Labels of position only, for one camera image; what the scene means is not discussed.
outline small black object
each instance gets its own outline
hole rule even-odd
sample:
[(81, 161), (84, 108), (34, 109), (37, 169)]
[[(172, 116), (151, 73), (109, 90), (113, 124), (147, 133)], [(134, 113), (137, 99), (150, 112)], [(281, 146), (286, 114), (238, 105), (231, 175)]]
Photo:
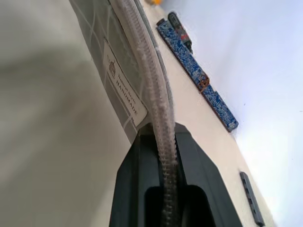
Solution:
[(254, 192), (252, 190), (250, 180), (246, 173), (241, 172), (240, 177), (243, 183), (243, 187), (245, 189), (245, 193), (248, 199), (248, 203), (250, 204), (251, 213), (255, 219), (255, 222), (258, 226), (262, 227), (265, 226), (264, 220), (262, 218), (256, 197), (254, 195)]
[[(183, 125), (176, 124), (175, 131), (179, 226), (242, 227), (218, 168)], [(147, 125), (118, 170), (109, 226), (161, 226), (162, 179), (156, 139)]]
[(158, 21), (157, 26), (161, 25), (163, 22), (165, 22), (164, 18), (162, 18), (161, 20)]
[(189, 39), (189, 36), (185, 29), (183, 28), (177, 14), (175, 12), (170, 12), (168, 14), (168, 20), (179, 35), (180, 39), (182, 40), (183, 44), (188, 48), (188, 50), (192, 53), (191, 45), (192, 42)]

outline white handmade label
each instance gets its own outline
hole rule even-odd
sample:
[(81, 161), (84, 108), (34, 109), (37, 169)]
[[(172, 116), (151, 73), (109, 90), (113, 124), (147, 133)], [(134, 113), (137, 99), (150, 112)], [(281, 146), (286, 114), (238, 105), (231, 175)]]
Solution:
[(126, 79), (117, 62), (117, 59), (105, 40), (103, 64), (109, 74), (110, 80), (113, 82), (114, 87), (117, 90), (117, 93), (120, 95), (126, 108), (130, 112), (135, 126), (138, 126), (138, 124), (140, 124), (147, 115), (147, 110)]

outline yellow object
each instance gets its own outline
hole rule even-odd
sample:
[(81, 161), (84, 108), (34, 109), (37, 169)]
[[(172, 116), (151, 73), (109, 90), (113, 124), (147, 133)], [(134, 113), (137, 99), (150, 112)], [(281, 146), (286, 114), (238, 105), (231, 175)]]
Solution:
[(161, 4), (161, 2), (162, 2), (162, 0), (154, 0), (154, 3), (155, 3), (156, 5)]

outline beige tabletop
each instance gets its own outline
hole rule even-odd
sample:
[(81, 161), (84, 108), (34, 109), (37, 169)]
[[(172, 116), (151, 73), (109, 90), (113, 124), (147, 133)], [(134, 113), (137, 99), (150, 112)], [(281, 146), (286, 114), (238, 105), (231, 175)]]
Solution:
[(176, 121), (187, 127), (196, 142), (219, 168), (243, 225), (245, 227), (256, 226), (239, 176), (240, 171), (244, 171), (250, 177), (266, 226), (275, 226), (271, 213), (253, 181), (235, 139), (224, 128), (156, 31), (157, 22), (162, 18), (167, 18), (166, 14), (159, 6), (151, 7), (145, 1), (141, 0), (141, 2), (166, 66), (174, 97)]

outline white wall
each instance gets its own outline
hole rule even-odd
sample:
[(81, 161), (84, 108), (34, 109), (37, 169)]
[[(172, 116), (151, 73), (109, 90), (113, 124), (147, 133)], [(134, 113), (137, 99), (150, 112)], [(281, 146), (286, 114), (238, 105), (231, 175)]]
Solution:
[(233, 133), (278, 226), (302, 226), (303, 3), (165, 0), (239, 121)]

